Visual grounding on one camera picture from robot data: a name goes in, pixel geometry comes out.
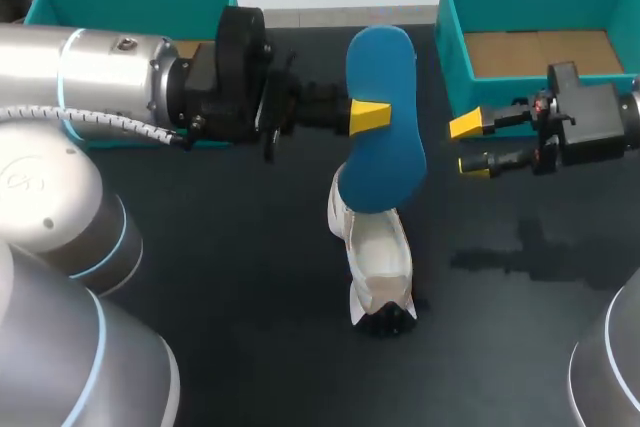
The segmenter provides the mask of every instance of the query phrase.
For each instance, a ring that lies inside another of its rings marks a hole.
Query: cable
[[[0,107],[0,122],[20,119],[60,120],[69,122],[85,122],[120,129],[127,132],[153,139],[166,145],[176,145],[181,136],[176,132],[155,127],[139,120],[133,120],[122,115],[105,114],[81,109],[62,109],[60,107],[41,105],[14,105]]]

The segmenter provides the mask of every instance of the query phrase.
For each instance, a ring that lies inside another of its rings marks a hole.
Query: teal bin
[[[25,20],[31,25],[162,35],[173,40],[214,39],[227,5],[237,0],[34,0]],[[131,147],[149,144],[90,142],[89,147]],[[227,144],[201,142],[200,146]]]
[[[509,105],[547,87],[544,75],[477,78],[464,34],[575,30],[606,31],[622,67],[622,73],[583,75],[582,82],[613,82],[621,93],[628,93],[640,74],[640,0],[440,0],[435,37],[454,117],[478,105]],[[517,126],[501,135],[533,132]]]

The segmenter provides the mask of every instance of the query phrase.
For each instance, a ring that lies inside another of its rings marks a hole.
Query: white sneaker
[[[331,232],[345,241],[353,276],[351,322],[398,333],[418,318],[411,297],[411,251],[395,209],[361,214],[349,209],[338,192],[338,169],[331,184],[327,218]]]

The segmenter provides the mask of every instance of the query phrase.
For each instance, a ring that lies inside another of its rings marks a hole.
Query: black shoe outsole
[[[357,330],[374,337],[397,337],[411,332],[417,320],[395,302],[387,302],[375,314],[366,314],[356,325]]]

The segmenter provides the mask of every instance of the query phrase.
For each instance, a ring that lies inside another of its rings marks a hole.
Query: black work surface
[[[344,75],[357,30],[272,34],[280,54],[298,52],[303,79],[326,82]],[[637,159],[458,175],[458,153],[513,143],[447,141],[433,29],[407,31],[429,174],[401,215],[430,306],[403,337],[349,322],[344,245],[326,225],[348,140],[299,129],[275,166],[255,147],[92,154],[145,241],[143,267],[112,299],[173,348],[179,427],[573,425],[573,346],[640,260]]]

